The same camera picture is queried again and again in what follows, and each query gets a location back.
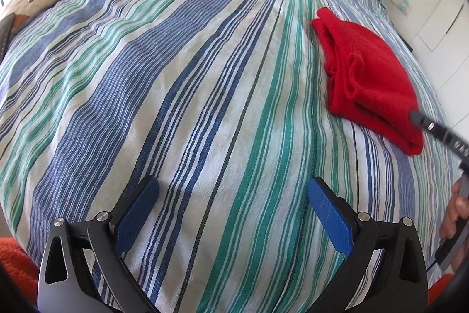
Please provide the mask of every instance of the blue gripper pad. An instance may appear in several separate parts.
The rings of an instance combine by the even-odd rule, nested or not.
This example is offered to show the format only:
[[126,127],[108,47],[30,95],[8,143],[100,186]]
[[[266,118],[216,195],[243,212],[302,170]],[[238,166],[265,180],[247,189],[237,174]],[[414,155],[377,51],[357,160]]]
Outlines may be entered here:
[[114,250],[119,256],[129,251],[142,230],[159,195],[158,181],[151,177],[116,227]]
[[335,250],[348,256],[353,247],[352,229],[334,204],[336,195],[321,178],[311,180],[307,194]]

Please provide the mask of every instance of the folded red sweater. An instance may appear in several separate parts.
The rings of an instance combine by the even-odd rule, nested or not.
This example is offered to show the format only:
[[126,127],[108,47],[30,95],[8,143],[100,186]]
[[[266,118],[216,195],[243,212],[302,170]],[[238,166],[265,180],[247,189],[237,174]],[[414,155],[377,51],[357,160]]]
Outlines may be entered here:
[[409,77],[391,48],[365,27],[317,10],[311,24],[324,49],[331,114],[382,134],[404,153],[422,152],[424,137],[409,113],[418,109]]
[[36,306],[39,269],[12,237],[0,238],[0,262],[19,290]]

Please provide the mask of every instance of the hand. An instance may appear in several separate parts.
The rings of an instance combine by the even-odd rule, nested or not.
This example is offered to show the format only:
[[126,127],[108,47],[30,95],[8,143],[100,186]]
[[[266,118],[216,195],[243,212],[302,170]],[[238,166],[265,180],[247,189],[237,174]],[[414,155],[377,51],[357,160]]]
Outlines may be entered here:
[[[458,218],[466,219],[469,217],[469,200],[459,196],[460,187],[461,182],[459,180],[451,188],[452,196],[449,200],[448,207],[446,207],[445,217],[443,218],[443,222],[441,224],[440,237],[447,237],[451,239],[456,233],[456,221]],[[468,251],[469,239],[466,240],[466,244],[461,247],[458,254],[451,262],[451,266],[454,272],[456,272],[459,265],[461,265]]]

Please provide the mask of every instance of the finger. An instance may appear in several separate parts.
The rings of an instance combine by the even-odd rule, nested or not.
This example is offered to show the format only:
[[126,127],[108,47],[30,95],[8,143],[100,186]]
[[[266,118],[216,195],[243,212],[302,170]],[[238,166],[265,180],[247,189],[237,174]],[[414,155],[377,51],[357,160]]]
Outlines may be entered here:
[[459,190],[461,189],[461,179],[458,179],[453,186],[451,186],[451,192],[453,194],[459,194]]
[[454,256],[454,259],[451,261],[451,268],[453,269],[454,272],[459,268],[459,265],[463,262],[464,258],[466,257],[466,251],[464,247],[461,247]]
[[454,222],[454,216],[457,216],[456,212],[456,195],[453,195],[446,206],[445,215],[440,227],[440,237],[449,237],[452,232],[451,226]]
[[441,223],[441,237],[452,238],[456,233],[456,224],[450,220],[449,214],[445,214],[443,222]]
[[458,211],[456,210],[457,198],[457,195],[453,195],[449,200],[448,206],[446,207],[446,214],[449,216],[449,220],[452,223],[455,223],[459,218]]
[[456,212],[461,218],[466,219],[469,217],[469,200],[467,198],[457,197],[455,206]]

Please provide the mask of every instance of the handheld tool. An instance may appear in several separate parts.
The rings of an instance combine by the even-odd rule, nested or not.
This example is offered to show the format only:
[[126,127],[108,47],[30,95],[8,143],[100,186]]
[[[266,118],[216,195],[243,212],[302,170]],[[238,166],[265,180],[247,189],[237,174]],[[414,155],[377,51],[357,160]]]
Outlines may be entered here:
[[[159,313],[120,257],[132,248],[158,199],[159,185],[146,175],[111,212],[91,221],[58,217],[42,258],[38,285],[41,313]],[[120,311],[106,305],[91,278],[83,249],[92,250]]]
[[[346,256],[307,313],[414,313],[426,309],[425,260],[411,218],[391,223],[375,221],[366,212],[356,213],[320,177],[311,180],[307,195],[332,245]],[[384,255],[365,299],[347,309],[374,250],[380,249]]]
[[[463,171],[463,175],[461,176],[459,195],[465,198],[469,197],[469,143],[465,142],[463,138],[456,135],[450,129],[438,124],[419,111],[412,111],[410,113],[410,120],[416,127],[422,128],[425,132],[428,132],[438,141],[442,142],[442,144],[461,159],[459,167]],[[456,222],[456,233],[454,236],[451,239],[443,238],[440,241],[440,246],[435,252],[435,260],[443,272],[447,270],[468,236],[468,220],[459,218]]]

